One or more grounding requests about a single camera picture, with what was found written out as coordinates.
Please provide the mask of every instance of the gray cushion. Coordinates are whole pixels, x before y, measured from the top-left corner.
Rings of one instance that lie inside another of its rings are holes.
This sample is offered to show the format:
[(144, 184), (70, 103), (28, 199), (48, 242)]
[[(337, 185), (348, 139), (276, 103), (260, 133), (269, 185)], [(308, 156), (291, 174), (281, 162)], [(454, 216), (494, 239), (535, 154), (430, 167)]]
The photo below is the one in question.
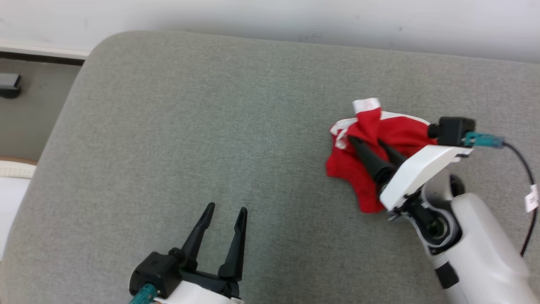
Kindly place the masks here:
[[(436, 121), (477, 119), (540, 175), (540, 66), (463, 57), (128, 32), (94, 49), (45, 148), (2, 268), (8, 303), (126, 303), (134, 267), (186, 239), (216, 202), (199, 254), (215, 273), (249, 210), (248, 303), (441, 303), (413, 228), (359, 211), (325, 174), (329, 127), (351, 102)], [(451, 169), (516, 248), (525, 172), (479, 148)], [(540, 292), (540, 231), (525, 260)]]

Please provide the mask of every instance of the white wall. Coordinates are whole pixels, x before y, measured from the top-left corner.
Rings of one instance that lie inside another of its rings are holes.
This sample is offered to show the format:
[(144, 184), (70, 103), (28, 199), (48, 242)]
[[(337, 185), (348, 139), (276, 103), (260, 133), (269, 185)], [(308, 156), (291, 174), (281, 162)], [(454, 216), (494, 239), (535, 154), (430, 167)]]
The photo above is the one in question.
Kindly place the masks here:
[(84, 58), (136, 29), (540, 63), (540, 0), (0, 0), (0, 50)]

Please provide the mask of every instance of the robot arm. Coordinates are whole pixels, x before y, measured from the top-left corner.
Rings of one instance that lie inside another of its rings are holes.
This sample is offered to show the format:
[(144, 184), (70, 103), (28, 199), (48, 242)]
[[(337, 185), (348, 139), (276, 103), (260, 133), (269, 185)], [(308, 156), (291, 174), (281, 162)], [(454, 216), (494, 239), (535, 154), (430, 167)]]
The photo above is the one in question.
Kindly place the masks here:
[(197, 255), (205, 230), (210, 226), (215, 204), (210, 203), (191, 231), (182, 249), (167, 255), (152, 252), (131, 275), (130, 304), (242, 304), (238, 282), (242, 280), (246, 243), (247, 209), (241, 208), (234, 238), (218, 274), (197, 271)]
[[(437, 132), (430, 127), (439, 146), (426, 146), (409, 159), (381, 143), (392, 163), (358, 138), (349, 141), (392, 218), (413, 224), (450, 303), (538, 304), (526, 264), (487, 205), (474, 194), (452, 191), (445, 168), (472, 152), (463, 139), (474, 127), (466, 118), (443, 117)], [(500, 138), (491, 140), (502, 146)]]

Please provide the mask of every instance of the red towel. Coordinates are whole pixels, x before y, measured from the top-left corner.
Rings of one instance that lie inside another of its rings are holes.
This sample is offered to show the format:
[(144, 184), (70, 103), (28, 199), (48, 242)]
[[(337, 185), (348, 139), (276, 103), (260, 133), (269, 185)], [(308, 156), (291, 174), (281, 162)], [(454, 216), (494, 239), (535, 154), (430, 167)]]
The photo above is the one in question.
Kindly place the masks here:
[(436, 144), (436, 141), (428, 138), (427, 121), (414, 116), (383, 112), (377, 98), (356, 100), (353, 106), (356, 118), (340, 120), (330, 128), (333, 149), (326, 162), (326, 173), (347, 180), (353, 186), (362, 212), (379, 212), (384, 206), (377, 197), (376, 185), (357, 158), (347, 136), (363, 139), (379, 157), (387, 161), (388, 156), (377, 139), (406, 157), (411, 157), (428, 144)]

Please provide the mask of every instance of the black object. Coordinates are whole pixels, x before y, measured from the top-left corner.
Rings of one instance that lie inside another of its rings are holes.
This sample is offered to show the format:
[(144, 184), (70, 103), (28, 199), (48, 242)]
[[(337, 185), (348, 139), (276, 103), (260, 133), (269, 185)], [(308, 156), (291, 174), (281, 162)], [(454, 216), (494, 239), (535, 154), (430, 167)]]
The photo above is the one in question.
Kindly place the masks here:
[(414, 221), (422, 237), (430, 244), (440, 245), (450, 234), (448, 220), (439, 212), (422, 205), (421, 191), (407, 197), (397, 214), (407, 213)]
[(21, 94), (21, 76), (19, 74), (0, 73), (0, 97), (13, 99)]
[(385, 150), (388, 159), (395, 167), (399, 168), (399, 166), (401, 166), (407, 160), (407, 158), (403, 154), (399, 153), (389, 144), (386, 144), (385, 142), (379, 140), (379, 145), (381, 145), (381, 147)]
[(450, 174), (450, 190), (454, 197), (465, 193), (465, 184), (461, 178), (455, 174)]
[(387, 184), (396, 172), (396, 167), (380, 158), (360, 138), (349, 136), (349, 142), (353, 145), (356, 155), (373, 181), (378, 186)]
[(168, 255), (153, 252), (137, 266), (130, 281), (132, 295), (136, 295), (145, 284), (150, 283), (159, 290), (161, 298), (167, 299), (178, 284), (185, 280), (228, 298), (240, 298), (238, 282), (242, 280), (247, 227), (245, 207), (242, 207), (238, 214), (234, 225), (234, 238), (225, 263), (219, 267), (218, 275), (197, 271), (197, 255), (204, 232), (210, 226), (214, 209), (214, 203), (208, 204), (182, 249), (172, 248)]
[(460, 278), (457, 276), (452, 265), (450, 265), (450, 262), (446, 262), (441, 267), (437, 268), (435, 273), (437, 274), (443, 289), (448, 289), (460, 281)]
[[(523, 154), (521, 154), (521, 152), (519, 152), (519, 150), (516, 147), (514, 147), (512, 144), (504, 142), (503, 146), (509, 148), (517, 155), (517, 158), (521, 161), (521, 163), (523, 164), (523, 167), (525, 167), (525, 171), (527, 171), (527, 177), (529, 178), (529, 183), (531, 185), (536, 184), (535, 176), (532, 174), (532, 170), (529, 164), (527, 163), (527, 161), (525, 160), (525, 157), (523, 157)], [(531, 240), (532, 231), (535, 228), (537, 215), (538, 215), (538, 208), (535, 208), (532, 211), (532, 218), (531, 218), (531, 223), (529, 225), (529, 231), (527, 232), (527, 237), (525, 238), (525, 241), (523, 242), (523, 246), (521, 247), (521, 252), (520, 252), (521, 256), (525, 254), (525, 251), (527, 250), (527, 246), (529, 245), (529, 241)]]
[(131, 275), (130, 293), (135, 296), (148, 283), (161, 298), (167, 299), (180, 282), (182, 275), (176, 257), (152, 252)]
[(464, 147), (463, 139), (467, 132), (473, 132), (476, 122), (465, 117), (441, 117), (438, 124), (428, 127), (429, 138), (436, 138), (441, 146)]

